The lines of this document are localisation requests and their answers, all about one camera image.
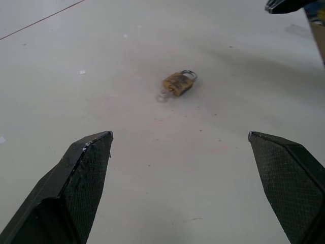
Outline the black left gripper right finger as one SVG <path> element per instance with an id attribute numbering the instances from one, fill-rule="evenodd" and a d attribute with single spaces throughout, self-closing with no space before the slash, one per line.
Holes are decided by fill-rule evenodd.
<path id="1" fill-rule="evenodd" d="M 264 193 L 290 243 L 324 243 L 324 166 L 301 144 L 250 132 Z"/>

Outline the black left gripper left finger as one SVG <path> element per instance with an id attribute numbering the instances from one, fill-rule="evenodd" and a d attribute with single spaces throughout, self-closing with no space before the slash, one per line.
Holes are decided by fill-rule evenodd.
<path id="1" fill-rule="evenodd" d="M 113 133 L 86 136 L 34 186 L 1 243 L 86 243 L 104 189 Z"/>

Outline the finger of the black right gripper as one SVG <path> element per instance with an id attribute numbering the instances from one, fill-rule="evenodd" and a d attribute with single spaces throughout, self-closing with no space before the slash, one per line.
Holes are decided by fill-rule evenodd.
<path id="1" fill-rule="evenodd" d="M 316 0 L 268 0 L 265 11 L 270 14 L 287 14 L 295 12 Z"/>

